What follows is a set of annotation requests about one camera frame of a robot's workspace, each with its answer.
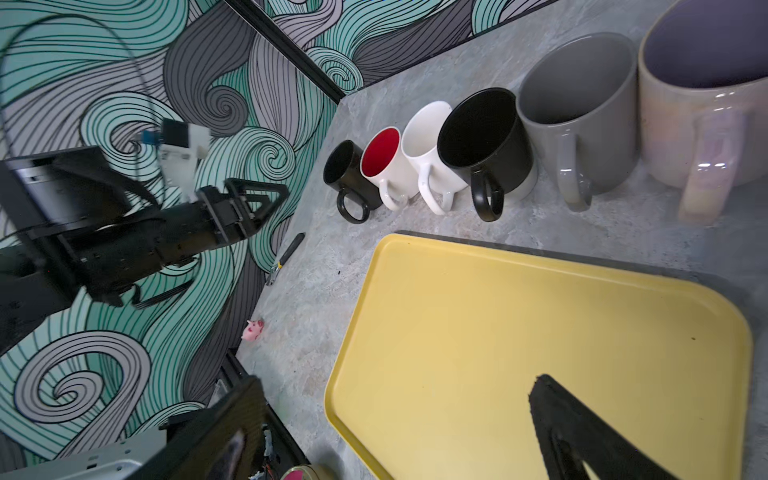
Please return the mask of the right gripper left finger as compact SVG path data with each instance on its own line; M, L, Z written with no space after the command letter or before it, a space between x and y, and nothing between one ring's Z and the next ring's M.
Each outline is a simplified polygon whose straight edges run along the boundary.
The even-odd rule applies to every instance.
M263 457L266 400L247 376L184 426L131 479L247 479Z

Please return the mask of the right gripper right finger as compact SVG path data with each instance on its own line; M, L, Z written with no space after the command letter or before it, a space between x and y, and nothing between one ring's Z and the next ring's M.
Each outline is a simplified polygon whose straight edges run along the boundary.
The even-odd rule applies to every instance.
M537 377L530 412L551 479L672 479L549 375Z

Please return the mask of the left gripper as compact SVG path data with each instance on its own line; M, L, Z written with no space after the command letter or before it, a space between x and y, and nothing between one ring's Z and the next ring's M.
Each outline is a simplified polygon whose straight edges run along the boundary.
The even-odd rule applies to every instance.
M195 255L249 239L289 198L286 185L229 178L225 192L197 190L197 201L146 209L77 239L78 280L94 300L117 300L134 283Z

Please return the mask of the black ceramic mug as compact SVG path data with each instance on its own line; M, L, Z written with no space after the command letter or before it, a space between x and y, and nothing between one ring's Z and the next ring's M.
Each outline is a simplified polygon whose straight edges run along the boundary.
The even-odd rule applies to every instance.
M370 212L383 204L378 188L360 171L362 155L363 150L352 140L344 140L334 148L323 169L323 181L338 192L338 212L352 224L366 222ZM347 197L362 208L361 218L349 213L345 205Z

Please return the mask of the white ceramic mug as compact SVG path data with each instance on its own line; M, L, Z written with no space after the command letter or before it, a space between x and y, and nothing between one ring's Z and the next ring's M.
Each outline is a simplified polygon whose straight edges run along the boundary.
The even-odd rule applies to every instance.
M402 134L388 126L374 135L364 149L360 171L377 189L391 211L402 210L419 193L418 173L401 148Z

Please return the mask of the white ribbed-base mug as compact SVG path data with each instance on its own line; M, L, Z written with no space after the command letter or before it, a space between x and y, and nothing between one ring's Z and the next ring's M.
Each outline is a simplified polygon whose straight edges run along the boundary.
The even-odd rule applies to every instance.
M450 212L455 194L467 187L437 152L440 130L451 112L442 100L425 105L409 120L401 141L403 154L418 174L419 193L436 215Z

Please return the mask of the white-base black handle mug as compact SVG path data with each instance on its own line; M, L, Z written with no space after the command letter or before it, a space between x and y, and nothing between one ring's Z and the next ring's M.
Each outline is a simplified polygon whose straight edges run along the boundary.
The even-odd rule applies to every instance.
M437 152L470 187L485 222L501 217L506 196L522 200L538 180L516 96L505 88L483 89L459 103L440 129Z

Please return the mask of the grey ceramic mug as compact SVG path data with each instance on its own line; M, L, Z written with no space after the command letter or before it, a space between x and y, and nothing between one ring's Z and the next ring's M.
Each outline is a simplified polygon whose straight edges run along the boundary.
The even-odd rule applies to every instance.
M625 180L638 162L638 57L611 32L588 34L545 55L516 100L532 148L573 212Z

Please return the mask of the pink ceramic mug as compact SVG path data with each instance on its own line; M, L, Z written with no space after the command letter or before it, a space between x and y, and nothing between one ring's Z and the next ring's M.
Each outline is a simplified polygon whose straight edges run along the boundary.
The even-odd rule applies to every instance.
M678 1L639 52L641 156L711 225L733 187L767 173L767 4Z

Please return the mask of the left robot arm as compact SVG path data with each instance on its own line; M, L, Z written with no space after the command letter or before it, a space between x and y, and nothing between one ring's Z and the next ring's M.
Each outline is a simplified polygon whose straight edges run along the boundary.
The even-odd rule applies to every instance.
M280 183L229 178L195 201L162 208L139 181L112 169L97 146L1 163L1 207L18 242L1 250L1 350L72 306L81 290L138 309L189 287L143 299L139 281L258 233L288 199Z

